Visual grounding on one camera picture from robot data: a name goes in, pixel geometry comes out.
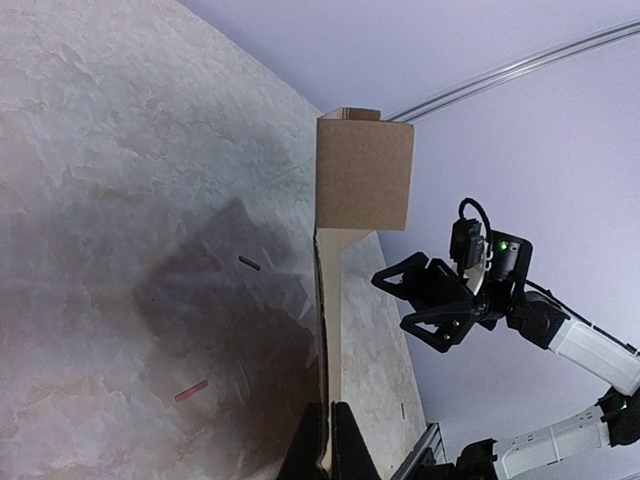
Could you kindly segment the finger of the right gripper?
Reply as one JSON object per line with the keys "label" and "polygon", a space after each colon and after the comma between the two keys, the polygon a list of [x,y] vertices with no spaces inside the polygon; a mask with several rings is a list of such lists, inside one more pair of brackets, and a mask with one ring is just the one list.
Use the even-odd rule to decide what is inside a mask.
{"label": "finger of the right gripper", "polygon": [[430,308],[406,315],[400,327],[439,353],[459,345],[473,326],[471,311],[466,308]]}
{"label": "finger of the right gripper", "polygon": [[371,283],[401,300],[434,299],[431,260],[422,252],[376,272]]}

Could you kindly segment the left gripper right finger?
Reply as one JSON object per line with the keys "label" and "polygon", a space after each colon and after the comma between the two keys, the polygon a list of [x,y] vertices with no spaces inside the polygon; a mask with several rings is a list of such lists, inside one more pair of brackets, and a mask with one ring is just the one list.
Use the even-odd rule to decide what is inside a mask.
{"label": "left gripper right finger", "polygon": [[336,480],[380,480],[351,407],[331,404],[331,470]]}

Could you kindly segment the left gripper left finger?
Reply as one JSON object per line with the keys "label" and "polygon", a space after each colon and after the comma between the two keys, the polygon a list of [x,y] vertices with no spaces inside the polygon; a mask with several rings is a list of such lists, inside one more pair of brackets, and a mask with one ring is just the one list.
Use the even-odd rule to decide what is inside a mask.
{"label": "left gripper left finger", "polygon": [[279,480],[321,480],[326,472],[320,457],[326,446],[326,416],[321,403],[305,406],[279,470]]}

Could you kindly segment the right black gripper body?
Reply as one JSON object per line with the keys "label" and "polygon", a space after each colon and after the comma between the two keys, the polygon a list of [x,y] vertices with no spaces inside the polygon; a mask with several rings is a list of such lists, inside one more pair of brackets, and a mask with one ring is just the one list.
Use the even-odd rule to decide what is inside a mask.
{"label": "right black gripper body", "polygon": [[495,319],[491,317],[489,303],[485,297],[476,298],[456,273],[440,259],[431,260],[431,273],[434,299],[410,300],[409,303],[415,312],[436,307],[462,307],[471,311],[473,326],[479,324],[488,331],[495,329]]}

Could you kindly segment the brown cardboard box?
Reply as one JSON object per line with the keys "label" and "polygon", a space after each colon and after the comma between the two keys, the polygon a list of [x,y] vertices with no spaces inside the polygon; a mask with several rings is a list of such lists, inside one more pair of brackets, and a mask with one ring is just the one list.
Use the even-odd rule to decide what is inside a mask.
{"label": "brown cardboard box", "polygon": [[313,229],[320,334],[321,471],[337,476],[342,380],[342,257],[375,231],[406,227],[414,129],[378,110],[338,108],[318,118]]}

